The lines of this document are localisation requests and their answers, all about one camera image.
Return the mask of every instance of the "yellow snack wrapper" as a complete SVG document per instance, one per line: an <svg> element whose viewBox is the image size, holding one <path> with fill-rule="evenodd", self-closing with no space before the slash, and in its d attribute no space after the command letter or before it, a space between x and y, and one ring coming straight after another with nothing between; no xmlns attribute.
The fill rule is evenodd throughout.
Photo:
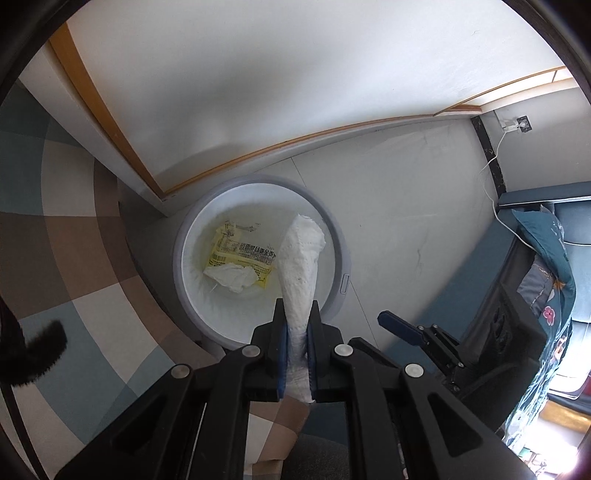
<svg viewBox="0 0 591 480"><path fill-rule="evenodd" d="M276 255L273 248L259 247L249 242L249 234L257 228L258 225L240 226L232 222L220 225L213 237L213 249L206 267L218 267L227 263L252 267L258 276L255 285L265 288Z"/></svg>

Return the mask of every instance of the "white cable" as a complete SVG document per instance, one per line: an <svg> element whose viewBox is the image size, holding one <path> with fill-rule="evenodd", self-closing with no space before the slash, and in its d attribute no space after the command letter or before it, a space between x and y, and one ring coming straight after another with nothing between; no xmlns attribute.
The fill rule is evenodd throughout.
<svg viewBox="0 0 591 480"><path fill-rule="evenodd" d="M503 132L503 136L501 137L501 140L499 141L499 144L496 146L496 155L494 157L492 157L487 163L486 165L484 165L484 167L482 167L481 171L478 172L478 175L476 176L476 178L478 178L480 176L480 174L484 171L485 168L487 168L488 165L490 165L490 163L493 160L496 160L496 158L499 155L499 148L501 147L501 143L503 142L503 139L505 138L505 135L507 134L507 132ZM509 228L508 226L506 226L506 224L504 224L501 219L499 218L499 216L496 214L496 204L495 201L491 198L490 195L488 195L488 192L486 191L486 187L484 185L484 181L480 181L480 184L482 185L482 190L484 190L484 193L486 193L486 196L488 197L488 199L491 201L492 203L492 213L495 215L496 220L502 225L504 226L507 230L509 230L513 235L515 235L517 237L517 240L519 240L522 244L524 244L527 248L531 248L534 252L535 252L535 248L532 247L530 244L528 244L527 242L525 242L519 235L517 235L516 232L514 232L513 230L511 230L511 228Z"/></svg>
<svg viewBox="0 0 591 480"><path fill-rule="evenodd" d="M563 240L563 242L567 245L574 245L575 247L591 247L591 244L576 244L574 242L567 242L566 240Z"/></svg>

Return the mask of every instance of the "floral pattern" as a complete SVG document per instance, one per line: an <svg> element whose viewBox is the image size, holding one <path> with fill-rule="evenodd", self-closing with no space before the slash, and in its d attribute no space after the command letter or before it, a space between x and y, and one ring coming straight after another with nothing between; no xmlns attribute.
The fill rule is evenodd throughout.
<svg viewBox="0 0 591 480"><path fill-rule="evenodd" d="M552 327L552 325L554 324L554 309L550 306L547 306L542 312L542 315L546 319L546 322L548 322L548 325Z"/></svg>

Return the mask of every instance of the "white trash bin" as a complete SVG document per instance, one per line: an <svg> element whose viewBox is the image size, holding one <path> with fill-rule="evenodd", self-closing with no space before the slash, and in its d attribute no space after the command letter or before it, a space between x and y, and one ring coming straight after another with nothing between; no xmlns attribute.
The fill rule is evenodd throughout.
<svg viewBox="0 0 591 480"><path fill-rule="evenodd" d="M277 252L297 214L312 218L324 232L326 246L318 259L314 298L324 322L338 313L349 284L351 261L332 215L307 189L293 182L262 175L241 177L211 190L193 206L174 246L178 297L205 336L228 349L248 344L254 329L272 320L275 300L282 296L276 268L269 274L266 288L252 285L240 293L203 274L216 229L226 221L259 223L262 241Z"/></svg>

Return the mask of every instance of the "metal rivet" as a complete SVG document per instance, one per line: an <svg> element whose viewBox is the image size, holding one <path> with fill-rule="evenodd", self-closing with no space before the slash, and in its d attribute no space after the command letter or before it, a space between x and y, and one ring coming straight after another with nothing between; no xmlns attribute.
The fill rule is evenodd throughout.
<svg viewBox="0 0 591 480"><path fill-rule="evenodd" d="M261 349L256 345L246 345L242 349L242 355L247 356L249 358L259 356L261 354Z"/></svg>
<svg viewBox="0 0 591 480"><path fill-rule="evenodd" d="M335 347L335 353L338 356L349 356L349 355L353 355L353 347L350 345L345 345L344 343L341 343L340 345L337 345Z"/></svg>
<svg viewBox="0 0 591 480"><path fill-rule="evenodd" d="M422 377L425 373L425 370L423 370L423 367L421 367L419 364L408 364L406 367L404 367L404 371L409 377L413 378Z"/></svg>
<svg viewBox="0 0 591 480"><path fill-rule="evenodd" d="M189 373L191 373L191 369L187 365L175 365L170 371L174 378L185 378Z"/></svg>

